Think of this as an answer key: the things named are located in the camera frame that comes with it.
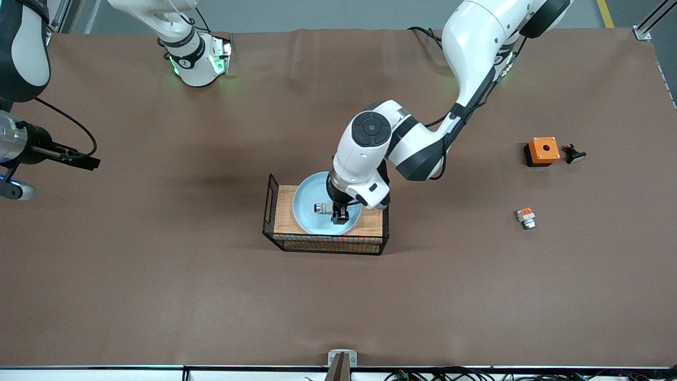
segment brown table surface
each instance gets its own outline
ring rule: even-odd
[[[461,133],[444,178],[391,168],[381,257],[282,253],[268,173],[327,170],[351,118],[393,98],[420,120],[457,89],[410,31],[236,35],[232,76],[190,88],[155,38],[56,35],[42,98],[89,126],[101,168],[23,166],[0,200],[0,364],[673,365],[677,115],[653,46],[556,30]],[[84,134],[36,102],[55,140]],[[556,136],[585,161],[523,165]],[[515,210],[531,207],[525,231]]]

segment orange box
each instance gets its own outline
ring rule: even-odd
[[[548,167],[560,158],[557,141],[552,136],[531,139],[524,146],[524,154],[530,167]]]

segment black wire basket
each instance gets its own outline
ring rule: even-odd
[[[263,235],[284,252],[330,253],[330,254],[363,254],[378,256],[383,253],[389,238],[388,209],[383,213],[383,223],[379,236],[350,235],[315,235],[287,233],[276,230],[275,221],[278,211],[278,195],[280,185],[271,174],[268,178],[268,194],[265,200],[263,215]]]

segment blue plate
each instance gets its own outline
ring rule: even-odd
[[[342,235],[352,229],[362,212],[362,205],[348,207],[350,219],[344,225],[334,225],[332,216],[315,213],[316,203],[329,201],[327,194],[327,176],[329,172],[320,172],[305,179],[294,193],[294,218],[303,230],[309,234]]]

